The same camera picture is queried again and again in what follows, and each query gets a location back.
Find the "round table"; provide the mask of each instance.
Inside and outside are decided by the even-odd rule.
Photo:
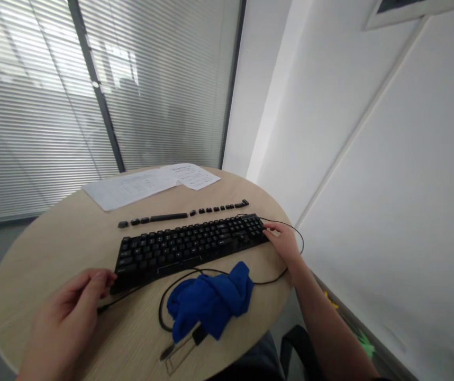
[[[14,372],[21,366],[32,320],[41,303],[86,268],[114,270],[123,237],[224,219],[238,213],[257,213],[290,223],[278,203],[257,185],[229,172],[205,169],[221,180],[201,190],[180,185],[111,212],[104,212],[81,189],[24,230],[0,264],[0,355]],[[198,211],[240,203],[242,199],[247,199],[250,205],[197,213],[186,220],[117,228],[119,221],[136,217]],[[247,264],[254,282],[274,279],[285,269],[269,242],[199,267],[230,271],[239,261]],[[233,317],[219,341],[208,336],[169,375],[159,357],[172,344],[172,337],[160,328],[158,305],[164,290],[183,274],[153,282],[100,315],[93,339],[79,361],[79,378],[202,380],[211,377],[240,358],[269,330],[292,287],[288,274],[273,284],[255,286],[248,312]],[[109,296],[107,301],[116,298],[117,295]],[[166,309],[164,319],[168,325],[172,324]]]

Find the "blue cloth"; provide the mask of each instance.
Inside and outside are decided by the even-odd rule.
[[[229,276],[199,275],[181,282],[167,301],[167,310],[174,319],[174,342],[183,339],[198,321],[219,340],[230,318],[248,311],[253,290],[249,271],[244,262],[238,262]]]

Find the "left hand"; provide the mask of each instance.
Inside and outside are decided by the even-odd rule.
[[[36,315],[20,381],[61,381],[71,376],[96,325],[98,300],[109,294],[117,275],[88,269],[61,286]]]

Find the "keyboard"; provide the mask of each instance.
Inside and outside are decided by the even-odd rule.
[[[256,214],[248,214],[125,237],[111,294],[268,242],[262,226]]]

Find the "horizontal blinds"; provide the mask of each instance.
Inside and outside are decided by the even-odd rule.
[[[218,168],[240,1],[79,5],[125,167]]]
[[[115,173],[67,3],[0,1],[0,221]]]

